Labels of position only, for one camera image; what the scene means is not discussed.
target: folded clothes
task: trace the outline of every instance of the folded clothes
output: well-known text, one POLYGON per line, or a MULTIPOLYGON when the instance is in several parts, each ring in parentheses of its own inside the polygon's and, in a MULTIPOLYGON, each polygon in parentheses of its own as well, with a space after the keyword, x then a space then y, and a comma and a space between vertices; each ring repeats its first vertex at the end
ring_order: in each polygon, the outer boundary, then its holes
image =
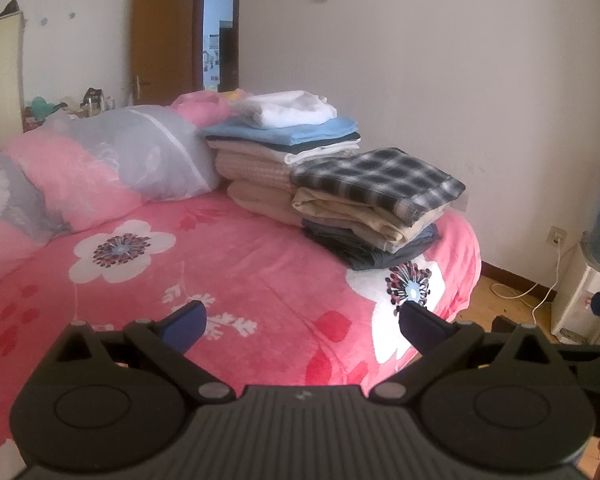
POLYGON ((292 193, 275 187, 260 186, 247 180, 235 180, 226 189, 227 195, 247 211, 273 218, 283 224, 302 225, 302 217, 291 207, 292 193))
MULTIPOLYGON (((237 203, 237 205, 248 211, 261 214, 268 218, 273 218, 283 224, 301 226, 302 220, 304 219, 323 226, 349 229, 368 244, 387 253, 394 254, 407 244, 407 242, 398 244, 391 243, 377 231, 374 231, 372 228, 357 221, 337 218, 318 218, 301 213, 291 205, 293 194, 282 189, 261 186, 260 184, 255 184, 248 180, 235 180, 229 184, 227 194, 235 203, 237 203)), ((443 208, 440 209, 439 214, 435 216, 427 215, 427 217, 430 218, 431 221, 435 221, 442 216, 442 213, 443 208)), ((414 238, 418 237, 422 231, 421 229, 420 232, 416 232, 417 229, 417 226, 410 228, 410 230, 415 233, 414 238)))
POLYGON ((229 180, 250 180, 286 191, 294 189, 289 182, 291 166, 253 155, 220 150, 216 155, 216 171, 229 180))
POLYGON ((325 97, 302 90, 256 95, 233 102, 231 108, 249 126, 262 129, 323 124, 338 116, 325 97))
POLYGON ((259 156, 267 160, 275 160, 283 164, 297 164, 304 160, 313 160, 319 156, 351 156, 360 146, 360 140, 348 140, 346 142, 337 142, 329 146, 319 146, 312 150, 306 150, 298 155, 291 153, 277 152, 259 142, 251 142, 248 140, 210 140, 207 139, 210 148, 216 150, 226 150, 228 152, 246 153, 247 155, 259 156))
POLYGON ((298 189, 292 205, 305 216, 364 224, 388 242, 383 247, 380 247, 380 244, 374 243, 374 245, 392 252, 400 250, 416 238, 427 225, 442 216, 444 209, 442 206, 430 211, 417 222, 407 225, 397 216, 381 208, 305 187, 298 189))
POLYGON ((307 238, 335 254, 352 270, 388 269, 411 261, 440 239, 438 229, 431 224, 417 238, 391 254, 367 244, 349 229, 328 227, 307 220, 303 220, 302 225, 302 232, 307 238))
POLYGON ((346 117, 338 117, 319 126, 302 124, 300 126, 270 128, 268 130, 251 128, 240 117, 232 117, 223 123, 206 128, 202 131, 202 134, 205 137, 240 137, 241 139, 293 146, 295 144, 302 144, 303 142, 311 142, 312 140, 339 139, 340 137, 354 133, 357 129, 358 124, 356 121, 346 117))
POLYGON ((287 146, 285 144, 274 144, 273 142, 262 142, 260 140, 243 139, 242 137, 217 135, 206 135, 205 137, 206 140, 237 140, 239 142, 249 142, 258 144, 260 146, 265 146, 274 152, 291 153, 293 155, 299 155, 302 152, 306 152, 307 150, 312 150, 314 148, 320 148, 321 146, 331 146, 337 142, 349 142, 350 140, 355 140, 356 143, 360 142, 360 134, 358 132, 353 132, 352 134, 347 134, 345 136, 338 137, 337 139, 310 140, 309 142, 301 142, 300 144, 294 144, 292 146, 287 146))
POLYGON ((407 225, 466 189, 451 175, 398 148, 301 162, 290 177, 293 186, 391 211, 407 225))

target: cabinet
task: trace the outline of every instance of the cabinet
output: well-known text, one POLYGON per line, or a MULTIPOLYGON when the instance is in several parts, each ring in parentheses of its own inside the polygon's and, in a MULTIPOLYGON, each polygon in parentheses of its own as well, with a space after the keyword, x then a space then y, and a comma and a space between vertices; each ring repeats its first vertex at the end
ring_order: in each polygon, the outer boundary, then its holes
POLYGON ((22 133, 21 12, 0 18, 0 147, 22 133))
POLYGON ((600 317, 590 308, 596 292, 600 292, 600 265, 583 240, 551 307, 551 332, 561 343, 600 344, 600 317))

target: teal object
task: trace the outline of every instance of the teal object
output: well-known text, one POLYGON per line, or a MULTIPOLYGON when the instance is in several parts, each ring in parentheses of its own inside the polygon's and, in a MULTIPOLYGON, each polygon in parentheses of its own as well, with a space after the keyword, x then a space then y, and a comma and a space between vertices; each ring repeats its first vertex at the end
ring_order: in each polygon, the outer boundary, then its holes
POLYGON ((47 103, 42 97, 34 97, 31 102, 31 113, 37 121, 44 121, 57 109, 57 105, 47 103))

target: black mount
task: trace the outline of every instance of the black mount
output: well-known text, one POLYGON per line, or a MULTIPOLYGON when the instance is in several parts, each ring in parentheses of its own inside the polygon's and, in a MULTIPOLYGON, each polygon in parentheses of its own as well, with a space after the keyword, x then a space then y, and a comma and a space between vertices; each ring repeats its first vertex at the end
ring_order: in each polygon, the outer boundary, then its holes
POLYGON ((200 302, 121 332, 74 322, 11 410, 22 478, 584 478, 573 463, 600 437, 600 346, 398 311, 423 357, 368 399, 248 386, 236 400, 182 355, 204 332, 200 302))

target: blue towel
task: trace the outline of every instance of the blue towel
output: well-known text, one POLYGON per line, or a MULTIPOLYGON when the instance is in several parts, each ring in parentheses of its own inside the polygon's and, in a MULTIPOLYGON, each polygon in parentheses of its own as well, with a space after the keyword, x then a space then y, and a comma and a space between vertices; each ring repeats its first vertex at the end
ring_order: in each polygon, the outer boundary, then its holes
POLYGON ((324 124, 300 124, 287 128, 272 128, 259 130, 245 124, 242 118, 232 117, 224 123, 216 124, 202 131, 206 136, 240 137, 241 139, 272 142, 293 146, 314 140, 339 139, 352 134, 358 129, 358 123, 346 117, 337 117, 324 124))

